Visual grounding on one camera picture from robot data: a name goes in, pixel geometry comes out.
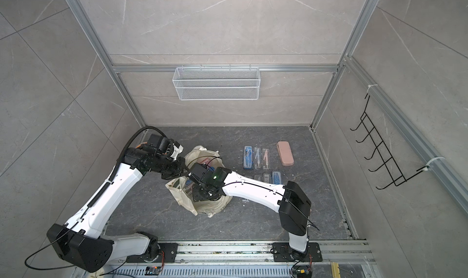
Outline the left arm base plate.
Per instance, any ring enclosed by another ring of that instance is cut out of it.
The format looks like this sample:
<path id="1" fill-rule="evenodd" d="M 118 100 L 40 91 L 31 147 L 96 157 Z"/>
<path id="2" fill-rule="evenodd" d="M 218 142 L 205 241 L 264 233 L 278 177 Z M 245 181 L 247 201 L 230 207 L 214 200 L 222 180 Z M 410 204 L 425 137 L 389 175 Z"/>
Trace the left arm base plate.
<path id="1" fill-rule="evenodd" d="M 178 243 L 158 243 L 150 245 L 141 255 L 128 256 L 127 263 L 174 263 L 177 256 Z"/>

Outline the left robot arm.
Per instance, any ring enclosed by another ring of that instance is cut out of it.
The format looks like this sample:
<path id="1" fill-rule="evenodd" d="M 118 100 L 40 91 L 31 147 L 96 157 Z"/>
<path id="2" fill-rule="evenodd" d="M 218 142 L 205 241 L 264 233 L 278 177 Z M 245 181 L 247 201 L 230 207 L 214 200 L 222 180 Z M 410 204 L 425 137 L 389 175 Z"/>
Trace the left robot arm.
<path id="1" fill-rule="evenodd" d="M 62 225 L 53 224 L 47 232 L 57 256 L 89 273 L 116 259 L 153 262 L 162 256 L 158 238 L 138 232 L 133 235 L 105 237 L 104 228 L 112 213 L 130 189 L 148 172 L 163 179 L 177 178 L 185 169 L 183 146 L 161 130 L 136 147 L 132 142 L 149 126 L 139 129 L 124 145 L 116 164 L 100 188 L 87 203 Z"/>

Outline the small clear plastic box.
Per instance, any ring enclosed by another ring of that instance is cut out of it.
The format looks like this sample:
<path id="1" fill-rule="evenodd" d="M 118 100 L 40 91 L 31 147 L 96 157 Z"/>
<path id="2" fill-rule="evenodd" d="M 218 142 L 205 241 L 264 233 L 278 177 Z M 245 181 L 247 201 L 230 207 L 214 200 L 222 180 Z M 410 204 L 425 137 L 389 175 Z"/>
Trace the small clear plastic box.
<path id="1" fill-rule="evenodd" d="M 270 167 L 270 165 L 269 165 L 269 155 L 270 155 L 269 149 L 266 149 L 266 148 L 262 149 L 262 155 L 263 155 L 263 157 L 262 157 L 262 167 L 263 167 L 264 170 L 269 170 L 269 167 Z"/>

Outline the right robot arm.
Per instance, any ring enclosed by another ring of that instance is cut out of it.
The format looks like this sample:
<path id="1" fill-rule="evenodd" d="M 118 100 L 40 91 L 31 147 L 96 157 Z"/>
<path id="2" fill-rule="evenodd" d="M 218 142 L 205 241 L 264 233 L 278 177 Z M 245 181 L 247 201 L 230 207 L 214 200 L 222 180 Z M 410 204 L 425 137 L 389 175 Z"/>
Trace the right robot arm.
<path id="1" fill-rule="evenodd" d="M 238 197 L 261 204 L 279 214 L 280 224 L 289 234 L 292 251 L 304 254 L 308 249 L 308 228 L 312 202 L 299 184 L 289 181 L 268 184 L 247 178 L 228 168 L 208 169 L 199 163 L 189 169 L 196 201 L 215 201 L 222 196 Z"/>

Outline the blue box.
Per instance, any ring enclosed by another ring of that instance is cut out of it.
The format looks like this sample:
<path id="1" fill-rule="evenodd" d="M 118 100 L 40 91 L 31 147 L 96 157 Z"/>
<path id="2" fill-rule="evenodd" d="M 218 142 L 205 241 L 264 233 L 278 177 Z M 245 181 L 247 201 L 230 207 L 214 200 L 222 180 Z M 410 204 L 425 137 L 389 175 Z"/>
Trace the blue box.
<path id="1" fill-rule="evenodd" d="M 271 173 L 272 182 L 274 185 L 282 185 L 282 174 L 278 171 L 273 171 Z"/>

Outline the floral canvas tote bag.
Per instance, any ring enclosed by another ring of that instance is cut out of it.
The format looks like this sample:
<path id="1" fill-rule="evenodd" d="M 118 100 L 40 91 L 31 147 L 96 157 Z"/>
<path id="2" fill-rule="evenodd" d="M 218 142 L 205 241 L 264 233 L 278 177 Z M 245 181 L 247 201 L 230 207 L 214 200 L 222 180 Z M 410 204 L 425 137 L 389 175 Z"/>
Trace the floral canvas tote bag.
<path id="1" fill-rule="evenodd" d="M 186 156 L 185 165 L 192 168 L 195 163 L 207 164 L 210 170 L 224 167 L 219 151 L 207 150 L 205 147 L 195 146 Z M 184 207 L 193 215 L 206 215 L 212 218 L 223 211 L 232 197 L 223 196 L 220 193 L 209 195 L 208 190 L 196 184 L 187 176 L 174 178 L 165 184 L 179 206 Z"/>

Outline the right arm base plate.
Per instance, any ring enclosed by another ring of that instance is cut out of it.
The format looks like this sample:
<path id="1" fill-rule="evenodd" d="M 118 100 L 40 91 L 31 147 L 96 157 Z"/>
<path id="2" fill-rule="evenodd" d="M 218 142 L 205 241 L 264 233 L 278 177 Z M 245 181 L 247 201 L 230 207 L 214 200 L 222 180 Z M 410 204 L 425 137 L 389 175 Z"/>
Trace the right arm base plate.
<path id="1" fill-rule="evenodd" d="M 292 249 L 289 243 L 273 243 L 270 253 L 275 262 L 322 262 L 322 252 L 318 243 L 308 243 L 306 251 Z"/>

